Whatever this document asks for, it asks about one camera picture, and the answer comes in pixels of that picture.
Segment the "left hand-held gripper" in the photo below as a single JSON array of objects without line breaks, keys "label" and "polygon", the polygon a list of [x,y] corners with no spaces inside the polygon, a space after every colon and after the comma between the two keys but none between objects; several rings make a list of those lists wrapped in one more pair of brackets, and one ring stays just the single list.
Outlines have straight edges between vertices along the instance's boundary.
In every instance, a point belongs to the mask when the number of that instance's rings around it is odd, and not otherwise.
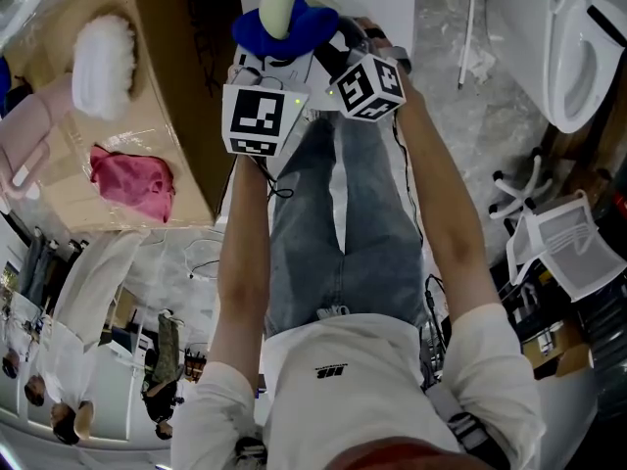
[{"label": "left hand-held gripper", "polygon": [[274,158],[309,101],[313,54],[291,60],[236,48],[222,88],[221,135],[234,155]]}]

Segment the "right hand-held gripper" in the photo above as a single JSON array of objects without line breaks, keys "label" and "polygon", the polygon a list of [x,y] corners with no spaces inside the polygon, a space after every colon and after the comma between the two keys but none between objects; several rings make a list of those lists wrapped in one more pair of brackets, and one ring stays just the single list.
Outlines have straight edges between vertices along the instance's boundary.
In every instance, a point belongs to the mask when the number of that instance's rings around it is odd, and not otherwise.
[{"label": "right hand-held gripper", "polygon": [[399,71],[408,53],[393,46],[390,58],[368,52],[355,20],[339,19],[336,34],[313,51],[313,108],[345,118],[377,122],[406,102]]}]

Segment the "person's right hand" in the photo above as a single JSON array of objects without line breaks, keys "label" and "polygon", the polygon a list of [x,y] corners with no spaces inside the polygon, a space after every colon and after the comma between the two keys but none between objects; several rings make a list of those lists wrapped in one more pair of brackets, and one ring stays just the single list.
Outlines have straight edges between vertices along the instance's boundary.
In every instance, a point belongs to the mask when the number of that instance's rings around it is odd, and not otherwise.
[{"label": "person's right hand", "polygon": [[380,58],[390,58],[393,44],[382,28],[367,17],[355,18],[355,22],[365,35],[368,52]]}]

